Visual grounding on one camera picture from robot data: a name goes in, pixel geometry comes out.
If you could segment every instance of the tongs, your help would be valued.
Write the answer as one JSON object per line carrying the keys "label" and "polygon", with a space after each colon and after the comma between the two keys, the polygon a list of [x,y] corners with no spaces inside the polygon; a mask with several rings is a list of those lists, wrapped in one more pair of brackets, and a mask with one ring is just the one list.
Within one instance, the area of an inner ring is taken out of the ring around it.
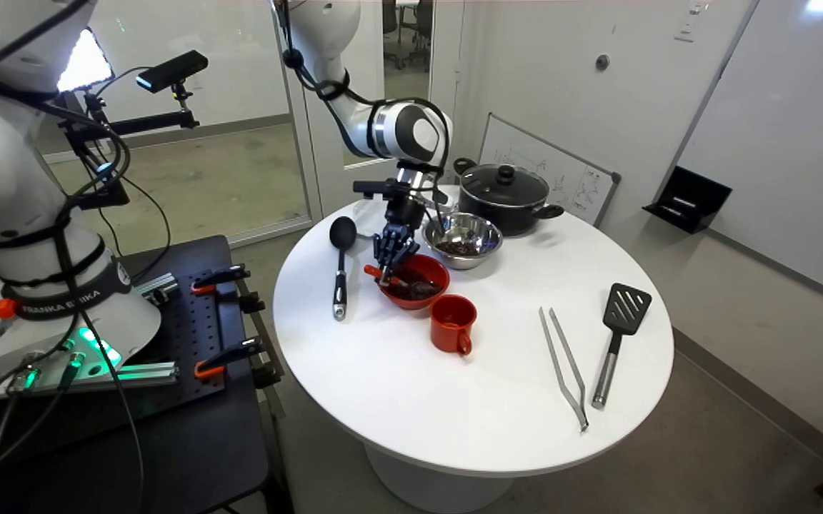
{"label": "tongs", "polygon": [[577,360],[576,360],[576,355],[571,355],[571,347],[568,347],[567,338],[563,338],[563,330],[561,330],[561,324],[557,324],[554,308],[550,308],[550,318],[553,318],[553,324],[554,324],[557,340],[561,340],[563,355],[567,355],[567,360],[568,360],[568,365],[571,365],[571,374],[576,374],[576,380],[577,380],[581,400],[576,397],[576,392],[567,387],[567,380],[563,380],[563,374],[561,374],[561,360],[557,360],[557,351],[554,351],[554,342],[553,342],[553,331],[550,331],[547,312],[537,308],[537,315],[540,315],[540,321],[544,321],[544,331],[547,331],[550,355],[553,355],[553,362],[554,362],[557,387],[561,387],[567,404],[576,410],[576,414],[577,414],[577,420],[581,420],[581,432],[586,432],[586,428],[590,428],[590,417],[586,417],[586,387],[584,387],[584,374],[581,374],[581,370],[577,370]]}

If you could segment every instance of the slotted spatula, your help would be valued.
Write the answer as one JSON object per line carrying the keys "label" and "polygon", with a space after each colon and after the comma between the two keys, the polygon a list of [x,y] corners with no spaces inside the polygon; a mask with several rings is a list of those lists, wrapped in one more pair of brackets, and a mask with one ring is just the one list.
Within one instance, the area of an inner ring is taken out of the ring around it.
{"label": "slotted spatula", "polygon": [[604,324],[613,330],[613,342],[606,351],[601,380],[598,380],[596,395],[593,395],[596,410],[604,410],[610,400],[610,388],[613,388],[613,378],[614,378],[614,365],[617,365],[617,351],[621,351],[621,338],[638,334],[650,304],[653,304],[653,298],[646,291],[638,291],[638,288],[623,287],[623,284],[613,287],[610,304],[606,304],[606,318],[604,318]]}

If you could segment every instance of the black pot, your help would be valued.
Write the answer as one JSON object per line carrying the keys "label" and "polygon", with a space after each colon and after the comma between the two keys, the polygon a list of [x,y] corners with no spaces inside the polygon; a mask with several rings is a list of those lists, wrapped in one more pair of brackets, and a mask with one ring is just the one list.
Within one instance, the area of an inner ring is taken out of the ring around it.
{"label": "black pot", "polygon": [[540,175],[511,167],[477,167],[467,158],[454,170],[463,175],[461,211],[493,221],[507,237],[563,215],[561,205],[550,205],[550,183]]}

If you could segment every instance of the metal bowl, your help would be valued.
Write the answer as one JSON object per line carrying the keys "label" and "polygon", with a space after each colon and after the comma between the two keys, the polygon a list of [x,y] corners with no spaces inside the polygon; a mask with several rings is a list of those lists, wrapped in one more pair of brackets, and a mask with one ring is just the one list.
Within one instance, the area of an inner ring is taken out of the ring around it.
{"label": "metal bowl", "polygon": [[436,254],[458,272],[477,270],[504,247],[504,234],[494,223],[473,211],[448,210],[423,225],[423,237]]}

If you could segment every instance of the kitchen utensil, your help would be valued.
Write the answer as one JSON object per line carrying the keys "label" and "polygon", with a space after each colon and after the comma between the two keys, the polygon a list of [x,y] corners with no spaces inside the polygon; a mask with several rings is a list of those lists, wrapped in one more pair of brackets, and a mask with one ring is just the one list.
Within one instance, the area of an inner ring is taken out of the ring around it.
{"label": "kitchen utensil", "polygon": [[423,225],[423,237],[436,254],[458,272],[487,264],[504,247],[504,234],[494,223],[451,210],[440,210],[440,215]]}
{"label": "kitchen utensil", "polygon": [[650,304],[653,304],[653,298],[640,288],[631,288],[623,284],[613,287],[610,304],[606,304],[606,318],[604,318],[604,324],[613,330],[613,342],[606,351],[601,380],[598,380],[596,395],[593,395],[596,410],[604,410],[610,400],[610,388],[613,388],[613,378],[614,378],[614,365],[617,365],[617,351],[621,351],[621,338],[638,334]]}
{"label": "kitchen utensil", "polygon": [[357,241],[357,225],[351,217],[337,217],[328,225],[328,241],[337,250],[337,272],[334,272],[334,291],[333,291],[333,318],[334,321],[347,321],[347,308],[348,308],[348,287],[347,287],[347,251],[356,247]]}
{"label": "kitchen utensil", "polygon": [[433,342],[448,355],[473,351],[477,308],[467,298],[437,298],[433,305]]}
{"label": "kitchen utensil", "polygon": [[454,160],[463,175],[461,211],[493,221],[507,237],[528,233],[537,221],[561,217],[561,205],[550,205],[550,183],[527,170]]}
{"label": "kitchen utensil", "polygon": [[420,312],[436,304],[448,288],[448,272],[440,261],[426,254],[411,254],[403,265],[393,270],[390,277],[381,270],[366,265],[381,287],[381,291],[403,312]]}
{"label": "kitchen utensil", "polygon": [[557,324],[554,308],[550,308],[550,318],[553,318],[553,324],[554,324],[557,340],[561,340],[563,355],[567,355],[567,360],[568,360],[568,365],[571,365],[571,374],[576,374],[576,380],[577,380],[581,397],[571,395],[571,388],[567,387],[567,380],[563,380],[563,374],[561,374],[561,362],[557,362],[557,355],[554,355],[554,342],[553,342],[553,331],[550,331],[547,312],[537,308],[537,318],[544,321],[547,347],[550,347],[550,355],[553,355],[553,362],[554,362],[554,374],[557,374],[557,388],[563,392],[567,404],[576,410],[576,414],[577,414],[577,420],[581,420],[581,432],[586,432],[586,428],[590,428],[590,417],[586,417],[586,382],[584,382],[584,374],[581,374],[577,360],[576,360],[576,355],[571,355],[571,347],[568,347],[567,338],[563,338],[563,330],[561,330],[561,324]]}

